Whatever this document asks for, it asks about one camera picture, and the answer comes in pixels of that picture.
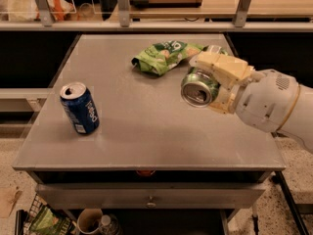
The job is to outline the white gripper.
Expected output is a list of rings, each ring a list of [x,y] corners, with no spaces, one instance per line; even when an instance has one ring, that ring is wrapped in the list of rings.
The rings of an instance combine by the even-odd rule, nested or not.
[[[252,82],[254,67],[233,56],[200,52],[190,60],[190,65],[211,74],[221,85],[216,99],[208,106],[211,110],[219,114],[236,113],[242,122],[264,132],[274,132],[286,122],[299,95],[294,77],[276,70],[262,70],[263,77]],[[243,91],[242,86],[249,82]]]

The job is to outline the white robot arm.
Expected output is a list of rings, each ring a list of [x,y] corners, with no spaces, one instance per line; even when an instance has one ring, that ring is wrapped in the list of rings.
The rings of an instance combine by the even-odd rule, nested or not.
[[[239,58],[201,52],[191,65],[219,84],[208,106],[221,114],[235,114],[245,124],[277,132],[313,153],[313,89],[276,70],[255,70]]]

